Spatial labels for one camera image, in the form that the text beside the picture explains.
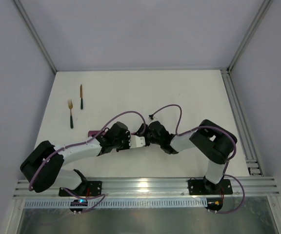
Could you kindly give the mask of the purple cloth napkin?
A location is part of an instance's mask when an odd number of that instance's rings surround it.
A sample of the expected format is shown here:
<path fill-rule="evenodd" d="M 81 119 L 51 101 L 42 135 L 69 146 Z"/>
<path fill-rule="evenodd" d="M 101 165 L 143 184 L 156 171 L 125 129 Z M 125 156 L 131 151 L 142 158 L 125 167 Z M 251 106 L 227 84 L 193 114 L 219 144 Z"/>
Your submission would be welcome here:
<path fill-rule="evenodd" d="M 93 137 L 93 136 L 97 135 L 98 132 L 99 131 L 97 131 L 97 130 L 91 130 L 91 131 L 88 132 L 88 137 Z"/>

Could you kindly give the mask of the gold fork black handle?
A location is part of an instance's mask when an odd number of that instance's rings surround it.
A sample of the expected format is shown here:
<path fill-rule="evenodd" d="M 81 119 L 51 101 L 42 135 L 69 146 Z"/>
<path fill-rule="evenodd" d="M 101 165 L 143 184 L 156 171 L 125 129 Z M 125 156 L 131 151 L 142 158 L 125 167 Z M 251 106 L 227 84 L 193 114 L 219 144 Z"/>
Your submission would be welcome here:
<path fill-rule="evenodd" d="M 69 99 L 67 102 L 68 102 L 68 108 L 70 111 L 70 128 L 73 129 L 74 128 L 73 116 L 72 116 L 73 103 L 72 103 L 71 99 Z"/>

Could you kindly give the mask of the gold knife black handle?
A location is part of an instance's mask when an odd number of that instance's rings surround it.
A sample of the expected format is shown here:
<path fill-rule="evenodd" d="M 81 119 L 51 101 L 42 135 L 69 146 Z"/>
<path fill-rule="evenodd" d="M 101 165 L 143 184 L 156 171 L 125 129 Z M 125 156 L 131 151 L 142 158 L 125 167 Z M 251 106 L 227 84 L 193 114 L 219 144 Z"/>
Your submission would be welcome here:
<path fill-rule="evenodd" d="M 80 85 L 80 109 L 83 110 L 83 92 L 82 92 L 82 84 Z"/>

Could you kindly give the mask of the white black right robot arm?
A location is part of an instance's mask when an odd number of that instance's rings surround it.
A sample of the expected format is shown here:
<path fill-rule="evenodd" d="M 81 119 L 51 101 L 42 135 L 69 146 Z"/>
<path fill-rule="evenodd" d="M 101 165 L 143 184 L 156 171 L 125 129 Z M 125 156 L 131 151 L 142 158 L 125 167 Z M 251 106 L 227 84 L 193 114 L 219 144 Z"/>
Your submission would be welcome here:
<path fill-rule="evenodd" d="M 169 133 L 157 120 L 149 125 L 142 124 L 134 134 L 144 137 L 145 146 L 159 145 L 169 155 L 191 148 L 201 151 L 208 158 L 208 168 L 202 181 L 209 194 L 221 191 L 221 181 L 228 163 L 237 151 L 237 138 L 208 119 L 203 120 L 198 127 L 179 135 Z"/>

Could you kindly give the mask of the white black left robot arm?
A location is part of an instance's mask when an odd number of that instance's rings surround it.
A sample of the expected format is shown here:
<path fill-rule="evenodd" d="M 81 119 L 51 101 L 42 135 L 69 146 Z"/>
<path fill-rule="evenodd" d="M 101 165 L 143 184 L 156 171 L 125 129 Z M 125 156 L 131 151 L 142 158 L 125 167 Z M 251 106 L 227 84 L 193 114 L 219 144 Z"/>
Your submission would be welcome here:
<path fill-rule="evenodd" d="M 121 122 L 116 122 L 106 133 L 91 136 L 85 142 L 59 147 L 46 140 L 20 165 L 20 170 L 30 182 L 30 189 L 36 193 L 54 184 L 75 190 L 84 183 L 84 176 L 78 170 L 64 171 L 61 169 L 63 166 L 87 157 L 108 154 L 123 146 L 129 147 L 129 140 L 130 131 Z"/>

